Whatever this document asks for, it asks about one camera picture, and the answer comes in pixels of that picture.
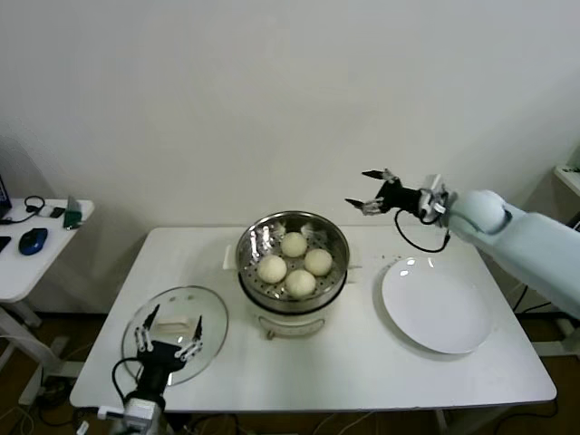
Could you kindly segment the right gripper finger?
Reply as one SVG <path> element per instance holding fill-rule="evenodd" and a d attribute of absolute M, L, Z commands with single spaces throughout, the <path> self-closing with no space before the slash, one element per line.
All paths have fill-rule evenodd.
<path fill-rule="evenodd" d="M 345 201 L 360 210 L 364 215 L 380 215 L 385 213 L 382 204 L 383 198 L 374 198 L 368 201 L 346 198 Z"/>
<path fill-rule="evenodd" d="M 389 169 L 377 170 L 371 169 L 363 171 L 362 174 L 371 179 L 378 179 L 384 183 L 400 184 L 400 178 L 394 175 Z"/>

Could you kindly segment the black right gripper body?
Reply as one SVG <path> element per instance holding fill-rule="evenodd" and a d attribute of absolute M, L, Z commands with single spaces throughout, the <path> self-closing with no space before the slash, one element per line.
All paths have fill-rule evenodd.
<path fill-rule="evenodd" d="M 382 214 L 390 212 L 392 208 L 398 208 L 418 216 L 421 195 L 419 189 L 405 188 L 401 181 L 395 178 L 385 181 L 375 198 L 380 202 L 379 210 Z"/>

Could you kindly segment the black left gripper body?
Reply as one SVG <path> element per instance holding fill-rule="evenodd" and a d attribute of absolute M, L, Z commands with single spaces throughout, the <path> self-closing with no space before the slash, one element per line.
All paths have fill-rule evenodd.
<path fill-rule="evenodd" d="M 182 370 L 186 362 L 181 359 L 181 348 L 175 344 L 152 342 L 152 350 L 137 351 L 141 363 L 141 374 L 137 383 L 138 392 L 162 395 L 172 373 Z"/>

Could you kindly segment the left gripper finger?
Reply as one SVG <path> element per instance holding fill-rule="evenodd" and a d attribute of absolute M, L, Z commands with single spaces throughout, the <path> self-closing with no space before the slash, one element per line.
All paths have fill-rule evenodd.
<path fill-rule="evenodd" d="M 182 362 L 187 362 L 202 350 L 203 316 L 198 318 L 194 335 L 185 347 L 181 347 L 174 353 L 174 357 Z"/>
<path fill-rule="evenodd" d="M 139 353 L 153 352 L 154 345 L 150 338 L 150 327 L 152 326 L 159 309 L 160 306 L 157 304 L 151 313 L 147 315 L 144 322 L 141 325 L 138 325 L 134 330 L 135 343 Z"/>

